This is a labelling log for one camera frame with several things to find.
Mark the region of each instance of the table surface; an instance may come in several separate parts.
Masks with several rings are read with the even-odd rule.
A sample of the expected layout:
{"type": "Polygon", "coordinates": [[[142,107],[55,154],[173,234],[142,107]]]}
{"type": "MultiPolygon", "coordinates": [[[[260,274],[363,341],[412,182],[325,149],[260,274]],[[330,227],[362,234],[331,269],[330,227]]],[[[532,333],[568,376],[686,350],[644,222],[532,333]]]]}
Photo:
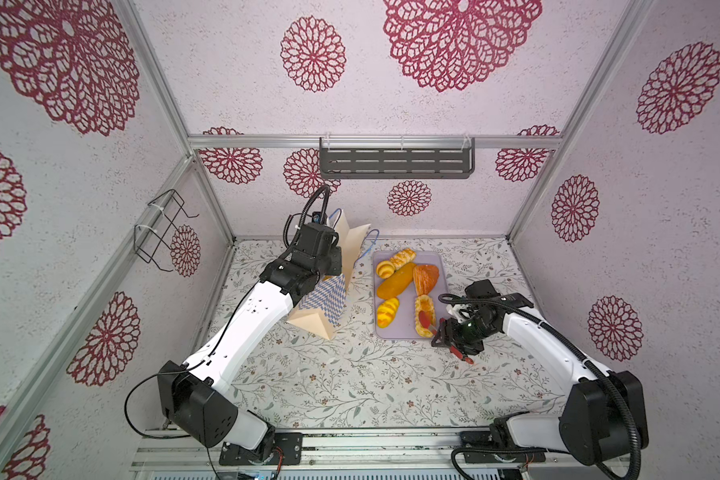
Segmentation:
{"type": "MultiPolygon", "coordinates": [[[[379,240],[372,252],[405,247],[438,252],[451,293],[489,278],[499,293],[530,298],[505,240],[379,240]]],[[[238,242],[209,337],[282,251],[277,240],[238,242]]],[[[238,407],[279,428],[485,426],[493,417],[521,410],[562,411],[567,392],[504,335],[486,340],[472,366],[428,342],[378,338],[372,252],[357,262],[334,340],[278,322],[232,383],[238,407]]]]}

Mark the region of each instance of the purple tray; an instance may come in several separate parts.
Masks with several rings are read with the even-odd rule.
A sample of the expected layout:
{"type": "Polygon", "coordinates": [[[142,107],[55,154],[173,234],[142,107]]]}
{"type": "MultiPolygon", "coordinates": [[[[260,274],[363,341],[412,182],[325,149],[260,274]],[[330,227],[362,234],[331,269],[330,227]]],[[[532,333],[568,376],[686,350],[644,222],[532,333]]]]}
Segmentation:
{"type": "MultiPolygon", "coordinates": [[[[376,323],[376,310],[378,310],[379,305],[384,303],[384,300],[376,296],[376,289],[384,281],[383,278],[376,275],[376,265],[384,260],[389,260],[396,253],[397,251],[383,250],[375,252],[373,255],[373,325],[376,329],[376,335],[385,340],[422,340],[423,337],[416,333],[416,325],[413,318],[414,304],[416,301],[416,285],[413,282],[408,285],[408,288],[406,288],[403,293],[398,295],[400,308],[398,308],[398,314],[394,317],[392,323],[383,329],[378,328],[376,323]]],[[[440,254],[437,252],[416,251],[416,258],[414,258],[413,263],[417,265],[435,265],[440,269],[438,282],[434,285],[429,295],[434,301],[434,313],[437,319],[447,318],[448,313],[445,311],[445,304],[438,302],[438,295],[448,293],[448,285],[445,283],[445,269],[443,268],[443,261],[440,258],[440,254]]]]}

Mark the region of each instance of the food item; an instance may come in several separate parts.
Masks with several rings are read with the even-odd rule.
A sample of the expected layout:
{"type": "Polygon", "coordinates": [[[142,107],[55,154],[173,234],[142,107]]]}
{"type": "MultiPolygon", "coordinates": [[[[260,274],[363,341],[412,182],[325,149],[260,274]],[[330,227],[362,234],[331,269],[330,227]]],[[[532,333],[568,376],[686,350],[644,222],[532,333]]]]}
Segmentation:
{"type": "Polygon", "coordinates": [[[414,258],[416,258],[416,252],[410,248],[406,248],[393,255],[389,261],[392,262],[395,270],[400,270],[403,265],[408,264],[408,262],[412,262],[414,258]]]}
{"type": "Polygon", "coordinates": [[[416,284],[416,295],[428,295],[434,284],[438,282],[440,269],[435,265],[416,265],[413,269],[413,282],[416,284]]]}
{"type": "Polygon", "coordinates": [[[424,338],[431,339],[434,334],[430,332],[429,329],[425,329],[422,322],[419,320],[419,314],[422,312],[428,317],[430,324],[433,325],[434,302],[429,295],[420,295],[416,297],[414,318],[416,319],[416,333],[424,338]]]}
{"type": "Polygon", "coordinates": [[[376,310],[376,325],[379,328],[386,328],[394,320],[394,316],[398,313],[400,307],[400,300],[391,298],[381,305],[376,310]]]}
{"type": "Polygon", "coordinates": [[[376,289],[378,298],[389,300],[403,293],[408,285],[413,281],[413,268],[416,264],[405,264],[403,267],[394,272],[392,276],[382,282],[376,289]]]}
{"type": "Polygon", "coordinates": [[[389,278],[394,273],[394,265],[389,260],[384,260],[376,265],[376,275],[381,278],[389,278]]]}

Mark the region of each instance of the patterned wall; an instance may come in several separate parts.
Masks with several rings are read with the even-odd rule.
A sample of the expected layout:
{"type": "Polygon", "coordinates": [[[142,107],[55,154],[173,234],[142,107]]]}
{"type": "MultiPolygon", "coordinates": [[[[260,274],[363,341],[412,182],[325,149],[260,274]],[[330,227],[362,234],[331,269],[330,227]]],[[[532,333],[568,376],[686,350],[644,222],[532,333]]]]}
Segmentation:
{"type": "MultiPolygon", "coordinates": [[[[136,1],[198,134],[557,134],[625,4],[136,1]]],[[[324,182],[310,149],[201,155],[236,234],[278,235],[324,182]]],[[[384,234],[497,235],[546,157],[480,150],[470,180],[328,183],[384,234]]]]}
{"type": "Polygon", "coordinates": [[[647,478],[720,478],[720,0],[660,2],[517,242],[547,317],[643,383],[647,478]]]}
{"type": "MultiPolygon", "coordinates": [[[[107,2],[0,2],[0,414],[181,157],[139,70],[107,2]]],[[[187,353],[223,253],[186,188],[201,216],[166,238],[176,271],[136,264],[6,478],[115,478],[130,460],[124,389],[165,360],[148,352],[187,353]]],[[[134,421],[154,427],[148,393],[134,421]]]]}

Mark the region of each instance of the black wire rack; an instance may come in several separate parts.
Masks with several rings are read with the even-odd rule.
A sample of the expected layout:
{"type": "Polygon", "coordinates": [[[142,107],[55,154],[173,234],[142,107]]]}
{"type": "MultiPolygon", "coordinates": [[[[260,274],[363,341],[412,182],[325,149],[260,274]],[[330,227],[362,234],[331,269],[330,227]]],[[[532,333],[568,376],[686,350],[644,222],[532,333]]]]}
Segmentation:
{"type": "Polygon", "coordinates": [[[155,259],[155,254],[157,253],[157,249],[160,248],[160,245],[165,245],[168,250],[171,250],[170,245],[165,242],[165,236],[168,235],[171,227],[173,227],[174,230],[178,230],[178,227],[174,223],[176,217],[179,216],[179,213],[184,214],[184,216],[186,216],[187,218],[196,218],[200,216],[200,214],[189,215],[186,210],[184,210],[184,203],[184,199],[181,197],[179,192],[174,189],[166,190],[164,193],[155,197],[151,202],[147,204],[147,206],[153,206],[160,211],[160,216],[157,217],[153,224],[134,225],[134,253],[138,255],[139,258],[144,260],[147,264],[155,264],[155,266],[157,266],[157,268],[159,268],[163,272],[173,272],[173,269],[168,270],[160,266],[160,264],[158,264],[157,260],[155,259]],[[166,210],[168,210],[172,204],[175,204],[176,206],[178,206],[178,208],[176,208],[176,212],[174,212],[172,215],[168,215],[166,214],[166,210]],[[166,225],[165,231],[162,234],[158,232],[154,227],[155,225],[157,225],[157,221],[161,217],[168,220],[168,225],[166,225]],[[142,238],[141,242],[139,242],[138,238],[143,229],[146,229],[147,232],[144,238],[142,238]],[[157,243],[155,244],[155,247],[152,249],[152,251],[149,252],[147,251],[148,249],[144,250],[143,246],[152,236],[157,238],[157,243]]]}

